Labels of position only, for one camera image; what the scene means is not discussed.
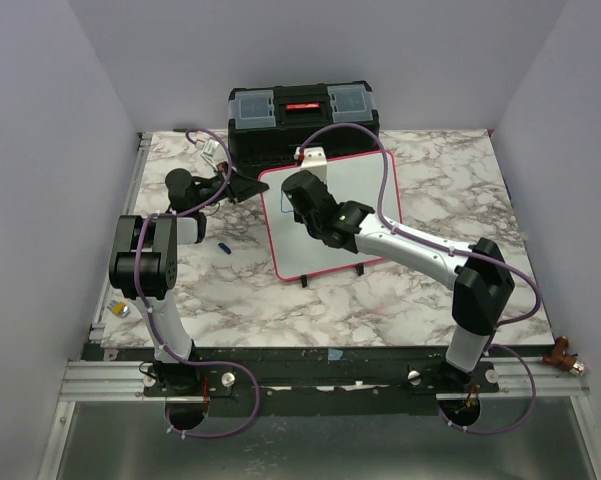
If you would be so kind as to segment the blue marker cap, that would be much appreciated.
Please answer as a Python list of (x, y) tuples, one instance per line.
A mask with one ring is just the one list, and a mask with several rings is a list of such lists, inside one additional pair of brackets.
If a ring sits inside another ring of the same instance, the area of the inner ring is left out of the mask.
[(224, 251), (226, 254), (231, 255), (232, 250), (230, 249), (230, 247), (228, 245), (226, 245), (223, 242), (218, 243), (218, 247)]

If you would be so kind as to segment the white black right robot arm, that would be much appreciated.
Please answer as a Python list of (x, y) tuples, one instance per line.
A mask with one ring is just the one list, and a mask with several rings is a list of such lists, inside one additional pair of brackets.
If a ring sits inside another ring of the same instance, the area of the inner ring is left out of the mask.
[(282, 183), (294, 220), (310, 237), (353, 254), (393, 261), (452, 291), (456, 328), (440, 367), (440, 379), (460, 392), (476, 380), (476, 366), (515, 288), (498, 245), (486, 238), (464, 244), (426, 236), (383, 221), (370, 206), (338, 202), (316, 175), (302, 170)]

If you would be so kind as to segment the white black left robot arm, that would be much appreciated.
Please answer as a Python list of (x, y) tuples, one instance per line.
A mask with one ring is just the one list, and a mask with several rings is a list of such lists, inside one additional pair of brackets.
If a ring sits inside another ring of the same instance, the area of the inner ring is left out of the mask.
[(109, 281), (141, 314), (151, 337), (154, 359), (173, 364), (167, 382), (181, 395), (194, 393), (202, 380), (189, 362), (194, 342), (185, 331), (173, 289), (178, 274), (178, 246), (199, 244), (206, 235), (202, 209), (222, 200), (241, 203), (269, 186), (226, 163), (209, 178), (183, 168), (165, 178), (169, 205), (165, 213), (123, 215), (118, 219), (109, 262)]

